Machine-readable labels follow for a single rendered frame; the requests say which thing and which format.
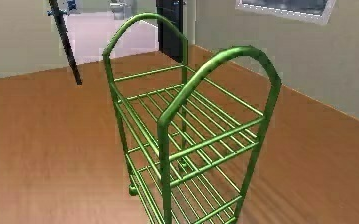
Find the black panelled room door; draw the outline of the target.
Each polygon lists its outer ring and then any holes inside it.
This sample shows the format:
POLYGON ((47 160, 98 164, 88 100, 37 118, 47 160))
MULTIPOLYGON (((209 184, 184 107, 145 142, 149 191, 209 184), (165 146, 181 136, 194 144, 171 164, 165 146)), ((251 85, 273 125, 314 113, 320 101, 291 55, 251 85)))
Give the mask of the black panelled room door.
MULTIPOLYGON (((168 19, 180 32, 183 32, 183 0, 156 0, 157 13, 168 19)), ((176 62, 183 59, 182 41, 174 30, 164 22, 158 24, 159 50, 176 62)))

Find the white framed window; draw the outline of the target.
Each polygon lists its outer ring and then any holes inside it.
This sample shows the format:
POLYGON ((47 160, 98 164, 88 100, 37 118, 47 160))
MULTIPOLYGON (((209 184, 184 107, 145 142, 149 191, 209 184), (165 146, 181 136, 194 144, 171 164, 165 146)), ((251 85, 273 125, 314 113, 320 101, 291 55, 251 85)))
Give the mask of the white framed window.
POLYGON ((235 0, 237 10, 326 25, 337 0, 235 0))

